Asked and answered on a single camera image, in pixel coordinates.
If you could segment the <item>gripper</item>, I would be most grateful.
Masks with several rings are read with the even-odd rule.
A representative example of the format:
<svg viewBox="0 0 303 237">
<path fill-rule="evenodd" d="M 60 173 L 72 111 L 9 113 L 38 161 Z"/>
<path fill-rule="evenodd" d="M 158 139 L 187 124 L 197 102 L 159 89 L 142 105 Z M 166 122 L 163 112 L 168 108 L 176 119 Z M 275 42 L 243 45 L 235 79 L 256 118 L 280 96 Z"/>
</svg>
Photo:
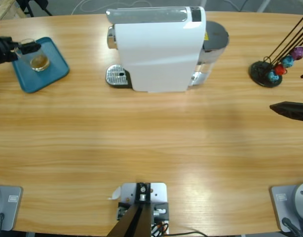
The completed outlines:
<svg viewBox="0 0 303 237">
<path fill-rule="evenodd" d="M 0 64 L 5 62 L 13 62 L 18 60 L 14 49 L 18 47 L 18 43 L 14 42 L 11 37 L 0 37 Z M 33 41 L 19 45 L 22 54 L 30 54 L 41 49 L 41 44 Z"/>
</svg>

